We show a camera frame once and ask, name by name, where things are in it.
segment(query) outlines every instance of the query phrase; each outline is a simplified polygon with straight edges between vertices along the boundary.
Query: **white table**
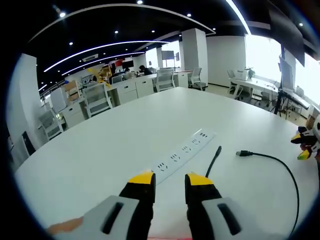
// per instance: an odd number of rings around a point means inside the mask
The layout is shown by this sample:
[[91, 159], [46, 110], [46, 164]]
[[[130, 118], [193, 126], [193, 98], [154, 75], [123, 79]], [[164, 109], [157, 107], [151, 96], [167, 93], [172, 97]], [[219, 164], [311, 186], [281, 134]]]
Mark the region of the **white table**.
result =
[[299, 223], [319, 189], [315, 159], [297, 160], [290, 143], [297, 126], [258, 107], [195, 89], [176, 87], [115, 107], [57, 136], [17, 170], [27, 204], [44, 226], [82, 216], [154, 160], [175, 150], [199, 128], [216, 137], [194, 158], [156, 187], [149, 236], [190, 237], [186, 217], [185, 174], [205, 175], [218, 148], [222, 152], [209, 178], [224, 197], [256, 218], [266, 232], [288, 234], [297, 197], [287, 170], [239, 150], [273, 155], [293, 172], [300, 192]]
[[237, 98], [237, 93], [239, 91], [240, 86], [245, 86], [253, 89], [257, 89], [269, 94], [269, 100], [272, 101], [272, 96], [278, 95], [278, 88], [268, 81], [264, 81], [258, 78], [248, 79], [247, 81], [239, 80], [239, 79], [231, 79], [232, 83], [237, 84], [235, 87], [235, 91], [233, 94], [233, 99]]

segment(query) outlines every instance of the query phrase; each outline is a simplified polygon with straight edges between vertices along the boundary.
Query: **window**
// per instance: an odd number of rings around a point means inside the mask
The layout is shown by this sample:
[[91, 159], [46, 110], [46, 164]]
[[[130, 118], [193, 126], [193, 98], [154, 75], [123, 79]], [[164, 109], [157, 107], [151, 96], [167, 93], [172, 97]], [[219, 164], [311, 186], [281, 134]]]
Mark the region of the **window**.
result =
[[304, 90], [304, 95], [320, 105], [320, 65], [305, 53], [304, 67], [295, 60], [295, 85]]
[[157, 49], [153, 48], [145, 52], [146, 68], [155, 68], [159, 67]]
[[278, 63], [281, 45], [276, 40], [257, 35], [245, 36], [246, 66], [255, 74], [277, 82], [281, 81]]
[[179, 41], [173, 41], [162, 45], [162, 51], [173, 51], [174, 53], [174, 60], [162, 60], [164, 68], [180, 68], [181, 67], [181, 60], [180, 60], [180, 45]]

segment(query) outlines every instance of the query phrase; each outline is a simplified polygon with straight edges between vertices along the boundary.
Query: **power strip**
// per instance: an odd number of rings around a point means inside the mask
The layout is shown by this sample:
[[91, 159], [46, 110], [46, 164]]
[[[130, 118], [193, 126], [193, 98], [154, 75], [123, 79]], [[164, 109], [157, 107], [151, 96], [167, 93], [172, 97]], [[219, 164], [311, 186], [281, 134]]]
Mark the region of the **power strip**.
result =
[[215, 136], [216, 133], [213, 130], [201, 128], [188, 138], [181, 147], [177, 148], [171, 154], [166, 155], [162, 160], [155, 162], [151, 171], [155, 173], [156, 184], [160, 184], [185, 165]]

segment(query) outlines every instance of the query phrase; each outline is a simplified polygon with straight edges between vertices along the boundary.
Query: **person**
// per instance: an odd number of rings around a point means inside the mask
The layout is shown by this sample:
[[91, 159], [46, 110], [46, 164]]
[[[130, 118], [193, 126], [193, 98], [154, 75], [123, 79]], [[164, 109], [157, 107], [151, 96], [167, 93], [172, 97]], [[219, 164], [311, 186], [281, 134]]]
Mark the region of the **person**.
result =
[[153, 74], [149, 68], [146, 68], [144, 65], [139, 67], [140, 73], [144, 73], [145, 76]]
[[129, 68], [126, 68], [125, 69], [125, 74], [123, 75], [123, 77], [124, 77], [125, 80], [128, 80], [128, 79], [133, 79], [136, 76], [135, 76], [135, 74], [133, 72], [130, 71]]

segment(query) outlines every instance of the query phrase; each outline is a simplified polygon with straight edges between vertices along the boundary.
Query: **yellow object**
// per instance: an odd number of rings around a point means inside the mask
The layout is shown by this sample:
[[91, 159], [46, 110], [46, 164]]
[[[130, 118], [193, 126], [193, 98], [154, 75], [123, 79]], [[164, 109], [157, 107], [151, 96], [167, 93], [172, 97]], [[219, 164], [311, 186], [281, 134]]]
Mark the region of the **yellow object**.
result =
[[190, 178], [190, 184], [192, 186], [214, 184], [209, 178], [205, 176], [200, 176], [195, 173], [188, 173], [188, 176]]
[[310, 156], [310, 152], [308, 149], [304, 150], [300, 155], [298, 156], [298, 160], [307, 160]]
[[301, 138], [301, 134], [300, 134], [300, 133], [298, 133], [298, 134], [295, 135], [293, 138], [291, 138], [291, 141], [292, 141], [292, 140], [295, 140], [295, 139], [299, 139], [299, 138]]
[[150, 184], [153, 172], [148, 171], [131, 178], [128, 183], [133, 184]]

